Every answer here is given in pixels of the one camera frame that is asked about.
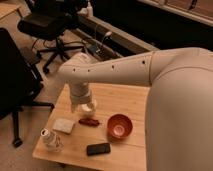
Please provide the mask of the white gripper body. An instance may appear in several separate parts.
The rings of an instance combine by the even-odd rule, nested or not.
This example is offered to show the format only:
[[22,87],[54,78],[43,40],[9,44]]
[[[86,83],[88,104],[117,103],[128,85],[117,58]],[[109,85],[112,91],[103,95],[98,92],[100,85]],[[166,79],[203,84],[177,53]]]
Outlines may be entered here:
[[75,112],[77,107],[81,104],[92,102],[92,92],[88,87],[71,87],[70,88],[71,111]]

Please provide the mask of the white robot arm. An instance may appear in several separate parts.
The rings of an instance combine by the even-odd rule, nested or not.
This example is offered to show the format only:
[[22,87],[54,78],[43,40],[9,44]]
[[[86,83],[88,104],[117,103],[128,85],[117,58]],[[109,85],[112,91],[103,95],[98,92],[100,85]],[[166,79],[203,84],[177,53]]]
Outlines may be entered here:
[[187,47],[94,62],[77,53],[59,68],[74,105],[91,83],[144,86],[147,171],[213,171],[213,52]]

